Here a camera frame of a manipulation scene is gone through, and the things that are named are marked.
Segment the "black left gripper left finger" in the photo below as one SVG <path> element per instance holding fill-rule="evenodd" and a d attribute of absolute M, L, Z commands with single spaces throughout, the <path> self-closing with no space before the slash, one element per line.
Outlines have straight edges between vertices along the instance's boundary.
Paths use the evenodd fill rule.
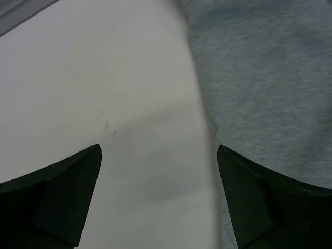
<path fill-rule="evenodd" d="M 101 162 L 95 144 L 1 183 L 1 248 L 78 247 Z"/>

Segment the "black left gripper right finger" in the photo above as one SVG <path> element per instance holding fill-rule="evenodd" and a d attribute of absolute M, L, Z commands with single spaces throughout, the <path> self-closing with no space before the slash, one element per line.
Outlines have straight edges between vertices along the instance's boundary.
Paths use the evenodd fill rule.
<path fill-rule="evenodd" d="M 226 146 L 219 172 L 238 248 L 331 248 L 331 190 L 256 164 Z"/>

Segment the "grey zip jacket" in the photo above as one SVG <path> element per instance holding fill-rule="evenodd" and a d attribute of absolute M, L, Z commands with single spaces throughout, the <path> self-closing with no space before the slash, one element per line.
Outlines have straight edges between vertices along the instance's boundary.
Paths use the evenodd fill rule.
<path fill-rule="evenodd" d="M 331 190 L 331 1 L 180 1 L 216 154 Z M 220 172 L 221 248 L 238 248 Z"/>

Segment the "aluminium table edge rail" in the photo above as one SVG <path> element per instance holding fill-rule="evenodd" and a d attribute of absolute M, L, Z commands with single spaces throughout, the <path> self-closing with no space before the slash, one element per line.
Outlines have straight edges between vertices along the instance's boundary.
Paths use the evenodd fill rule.
<path fill-rule="evenodd" d="M 10 32 L 57 1 L 58 0 L 1 0 L 1 36 Z"/>

